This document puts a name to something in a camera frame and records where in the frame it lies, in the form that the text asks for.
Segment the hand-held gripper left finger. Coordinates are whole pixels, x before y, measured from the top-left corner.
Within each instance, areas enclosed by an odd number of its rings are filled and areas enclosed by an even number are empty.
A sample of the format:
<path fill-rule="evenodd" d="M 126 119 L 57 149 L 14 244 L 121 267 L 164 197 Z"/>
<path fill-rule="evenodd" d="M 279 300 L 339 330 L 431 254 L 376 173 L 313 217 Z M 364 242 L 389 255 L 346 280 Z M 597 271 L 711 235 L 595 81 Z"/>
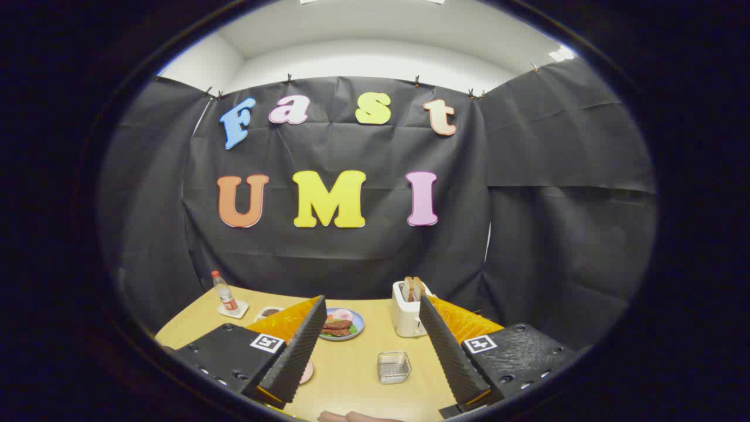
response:
<path fill-rule="evenodd" d="M 318 295 L 246 328 L 217 326 L 172 355 L 221 387 L 283 409 L 295 397 L 326 319 L 326 297 Z"/>

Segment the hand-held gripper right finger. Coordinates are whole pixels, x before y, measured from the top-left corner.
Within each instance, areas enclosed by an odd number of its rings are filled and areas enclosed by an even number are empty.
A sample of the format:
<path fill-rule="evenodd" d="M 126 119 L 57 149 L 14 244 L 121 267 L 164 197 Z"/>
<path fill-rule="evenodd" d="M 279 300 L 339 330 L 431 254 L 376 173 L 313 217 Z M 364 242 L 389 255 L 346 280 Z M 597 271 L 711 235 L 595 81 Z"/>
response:
<path fill-rule="evenodd" d="M 581 355 L 530 324 L 504 328 L 432 295 L 421 297 L 420 321 L 456 401 L 440 410 L 445 418 L 530 390 Z"/>

